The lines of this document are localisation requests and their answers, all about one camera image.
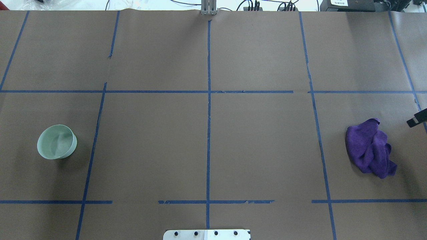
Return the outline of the purple cloth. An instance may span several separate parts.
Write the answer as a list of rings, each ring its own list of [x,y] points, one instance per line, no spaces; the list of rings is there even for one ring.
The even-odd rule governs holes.
[[[379,129],[380,120],[370,118],[346,130],[345,143],[349,160],[364,174],[380,179],[394,176],[397,164],[390,160],[388,136]]]

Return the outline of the black desktop computer box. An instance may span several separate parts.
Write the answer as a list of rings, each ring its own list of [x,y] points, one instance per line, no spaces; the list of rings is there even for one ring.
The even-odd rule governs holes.
[[[373,0],[323,0],[320,12],[375,12]]]

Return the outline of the green ceramic bowl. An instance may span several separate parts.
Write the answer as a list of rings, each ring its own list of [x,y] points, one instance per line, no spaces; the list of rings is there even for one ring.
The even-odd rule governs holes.
[[[69,157],[77,147],[77,137],[66,125],[53,125],[38,138],[37,151],[45,159],[56,160]]]

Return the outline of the aluminium frame post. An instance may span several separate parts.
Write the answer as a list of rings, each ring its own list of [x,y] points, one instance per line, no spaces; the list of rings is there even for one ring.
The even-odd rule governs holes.
[[[201,15],[217,15],[217,0],[201,0]]]

